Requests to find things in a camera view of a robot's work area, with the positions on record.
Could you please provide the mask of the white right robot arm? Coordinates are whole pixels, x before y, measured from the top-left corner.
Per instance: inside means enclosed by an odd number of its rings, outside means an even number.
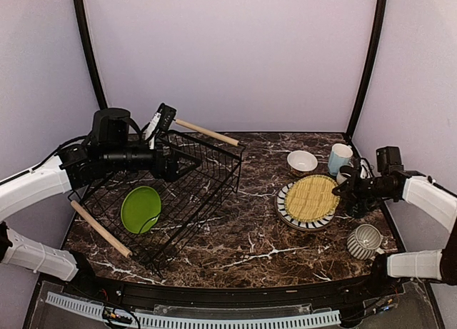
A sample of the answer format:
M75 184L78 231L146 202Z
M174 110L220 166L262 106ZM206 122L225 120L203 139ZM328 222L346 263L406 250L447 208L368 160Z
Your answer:
M407 253L383 253L375 258L364 289L379 296L392 281L400 278L423 278L447 285L456 284L456 194L431 177L404 169L398 147L376 150L379 176L361 177L361 164L347 170L348 178L332 193L348 202L351 215L365 215L379 201L404 201L428 214L441 224L449 237L444 248Z

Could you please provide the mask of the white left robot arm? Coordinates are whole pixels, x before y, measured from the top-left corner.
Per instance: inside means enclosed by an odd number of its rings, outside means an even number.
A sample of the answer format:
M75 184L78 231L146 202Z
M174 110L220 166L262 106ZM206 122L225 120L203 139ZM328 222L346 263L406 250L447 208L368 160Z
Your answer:
M150 171L166 182L195 169L196 158L170 147L162 136L174 122L176 109L161 104L151 121L139 128L129 111L96 111L89 134L66 141L41 163L1 181L1 262L45 273L72 284L86 298L101 291L97 277L84 270L77 253L58 250L26 238L5 220L44 199L76 191L119 171Z

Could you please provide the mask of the yellow ribbed plate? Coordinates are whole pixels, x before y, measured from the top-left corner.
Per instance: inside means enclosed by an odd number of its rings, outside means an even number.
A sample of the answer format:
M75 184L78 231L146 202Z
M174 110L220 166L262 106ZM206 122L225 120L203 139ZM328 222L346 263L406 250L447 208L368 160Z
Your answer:
M332 178L315 174L304 177L292 186L286 196L286 210L297 220L313 220L336 212L340 198L332 194L337 186Z

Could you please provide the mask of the beige patterned bowl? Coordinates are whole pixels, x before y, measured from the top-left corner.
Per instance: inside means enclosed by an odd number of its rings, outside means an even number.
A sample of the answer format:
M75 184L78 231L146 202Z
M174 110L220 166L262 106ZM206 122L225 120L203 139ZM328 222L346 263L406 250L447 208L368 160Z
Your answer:
M314 171L318 166L318 160L308 151L292 151L287 156L287 164L293 175L302 176Z

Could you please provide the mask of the grey reindeer plate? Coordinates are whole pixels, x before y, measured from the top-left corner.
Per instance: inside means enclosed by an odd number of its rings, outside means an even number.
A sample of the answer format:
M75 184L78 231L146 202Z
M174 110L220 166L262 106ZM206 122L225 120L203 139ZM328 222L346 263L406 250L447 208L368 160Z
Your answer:
M292 219L289 215L279 215L279 218L288 226L299 230L299 231L321 231L329 226L331 221L334 218L334 215L326 216L322 219L311 221L311 222L299 222L295 219Z

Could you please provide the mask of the light blue faceted mug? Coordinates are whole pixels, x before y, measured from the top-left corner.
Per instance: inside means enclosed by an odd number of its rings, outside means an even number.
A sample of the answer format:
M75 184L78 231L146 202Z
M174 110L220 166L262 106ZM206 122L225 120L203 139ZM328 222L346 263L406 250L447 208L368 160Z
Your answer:
M331 176L336 176L340 167L345 166L353 157L353 150L350 146L342 143L335 143L331 148L328 159L328 172Z

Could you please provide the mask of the dark green mug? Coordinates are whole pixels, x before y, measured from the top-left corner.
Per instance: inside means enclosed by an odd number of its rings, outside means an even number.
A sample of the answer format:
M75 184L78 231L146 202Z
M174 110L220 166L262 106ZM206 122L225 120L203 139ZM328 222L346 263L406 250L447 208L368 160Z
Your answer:
M375 198L361 198L357 201L349 201L346 205L346 212L352 218L363 218L377 206L378 202Z

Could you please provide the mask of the white steel tumbler cup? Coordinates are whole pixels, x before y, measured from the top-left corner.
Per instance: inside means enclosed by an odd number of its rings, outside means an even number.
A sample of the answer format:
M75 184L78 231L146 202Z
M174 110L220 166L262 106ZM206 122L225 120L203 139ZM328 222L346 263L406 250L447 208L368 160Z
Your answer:
M353 174L353 167L350 165L344 165L339 168L339 171L336 175L336 182L338 185L344 183L347 179L349 179Z

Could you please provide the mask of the striped round mug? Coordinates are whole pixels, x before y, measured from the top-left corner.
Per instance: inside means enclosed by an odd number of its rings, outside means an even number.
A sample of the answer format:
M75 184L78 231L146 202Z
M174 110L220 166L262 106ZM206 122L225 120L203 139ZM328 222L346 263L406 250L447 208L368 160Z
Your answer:
M367 260L375 257L377 254L384 254L381 248L383 236L379 230L370 225L362 224L351 232L347 238L347 249L356 259Z

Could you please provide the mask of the black white striped plate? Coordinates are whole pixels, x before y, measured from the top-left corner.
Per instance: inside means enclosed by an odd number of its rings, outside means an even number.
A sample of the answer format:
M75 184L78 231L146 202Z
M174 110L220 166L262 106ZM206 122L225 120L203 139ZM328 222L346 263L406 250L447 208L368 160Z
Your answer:
M278 192L276 193L276 195L274 197L274 205L275 205L275 209L276 209L276 214L278 216L281 214L283 216L289 215L290 217L292 217L286 210L285 203L286 203L287 193L291 190L291 188L294 184L295 184L295 182L288 183L285 186L283 186L281 189L279 189ZM334 215L334 217L335 217L335 211L333 211L330 214L325 215L324 217L329 216L329 215ZM313 219L313 220L309 220L309 221L305 221L305 220L297 220L297 221L311 222L311 221L315 221L315 220L319 220L319 219Z

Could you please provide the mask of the bright green plate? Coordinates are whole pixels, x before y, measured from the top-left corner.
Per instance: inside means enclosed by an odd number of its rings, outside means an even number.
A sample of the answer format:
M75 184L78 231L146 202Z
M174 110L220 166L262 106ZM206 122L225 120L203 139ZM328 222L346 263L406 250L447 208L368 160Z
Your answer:
M121 206L121 221L124 228L133 234L147 233L159 219L161 198L150 186L133 189Z

